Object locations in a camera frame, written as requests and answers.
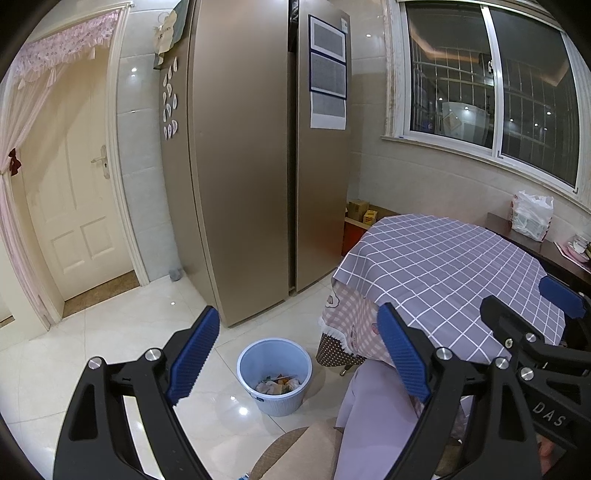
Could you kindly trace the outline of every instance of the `door frame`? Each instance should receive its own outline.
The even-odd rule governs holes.
[[[123,45],[123,38],[125,26],[129,16],[130,9],[134,6],[131,0],[116,2],[106,7],[95,9],[93,11],[70,17],[58,27],[52,28],[49,31],[43,32],[40,35],[31,38],[30,41],[37,41],[46,38],[54,33],[63,31],[66,28],[72,27],[78,23],[89,20],[94,17],[120,10],[119,18],[111,37],[111,44],[109,46],[109,57],[106,71],[106,85],[105,85],[105,133],[106,133],[106,149],[109,166],[109,174],[111,175],[111,188],[113,192],[113,199],[115,201],[115,210],[119,218],[125,244],[128,250],[129,258],[134,268],[135,274],[138,278],[139,284],[145,286],[150,283],[148,274],[146,272],[144,262],[139,254],[137,240],[131,225],[131,218],[127,207],[125,198],[125,191],[123,187],[123,177],[121,173],[121,162],[119,159],[119,142],[117,136],[117,79],[119,74],[119,58],[121,56],[121,48]],[[40,276],[37,276],[43,292],[46,291],[46,285]],[[44,300],[48,300],[47,295],[43,295]],[[58,323],[62,320],[60,312],[57,311],[51,301],[48,301],[48,311],[52,323]]]
[[[117,136],[117,79],[119,76],[119,58],[121,57],[125,26],[127,25],[129,10],[132,6],[133,2],[128,1],[124,2],[124,7],[117,7],[121,9],[121,13],[117,19],[117,26],[111,37],[111,47],[109,48],[105,90],[105,131],[109,174],[111,175],[111,188],[113,190],[113,197],[115,198],[115,209],[119,215],[123,237],[127,245],[131,264],[135,270],[135,275],[138,277],[139,284],[146,286],[150,283],[150,280],[148,279],[148,273],[146,272],[142,257],[139,254],[138,242],[131,225],[131,217],[125,199],[121,161],[119,159],[119,140]]]

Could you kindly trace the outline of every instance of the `window sill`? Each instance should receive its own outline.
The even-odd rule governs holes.
[[[494,167],[501,168],[505,171],[509,171],[527,180],[542,185],[543,187],[551,190],[553,193],[561,196],[571,203],[574,203],[586,213],[591,214],[591,208],[581,203],[581,201],[577,198],[577,194],[573,191],[573,188],[570,185],[513,158],[495,158],[491,155],[491,151],[489,149],[480,147],[479,145],[473,145],[461,140],[439,137],[438,135],[425,134],[422,132],[411,132],[410,134],[403,135],[401,137],[390,137],[383,135],[381,138],[382,140],[391,142],[401,142],[433,148],[435,150],[461,155],[462,157],[471,158],[473,160],[478,160]]]

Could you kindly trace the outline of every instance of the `gray object on floor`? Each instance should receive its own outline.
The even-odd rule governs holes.
[[[180,268],[169,270],[168,274],[170,276],[170,280],[172,281],[179,281],[181,278],[183,278],[183,271]]]

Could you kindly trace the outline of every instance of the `refrigerator door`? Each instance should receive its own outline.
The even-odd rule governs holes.
[[[336,268],[341,260],[350,163],[350,121],[346,113],[351,78],[348,29],[349,16],[330,2],[300,1],[295,253],[298,291]]]
[[[288,0],[202,0],[189,75],[199,228],[226,325],[288,296]]]

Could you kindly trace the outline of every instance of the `pink curtain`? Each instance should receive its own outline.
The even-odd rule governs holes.
[[[11,152],[25,141],[53,85],[69,63],[93,59],[95,48],[108,47],[119,12],[114,11],[26,44],[0,88],[0,236],[29,302],[40,318],[48,313],[37,276],[18,228],[10,184]]]

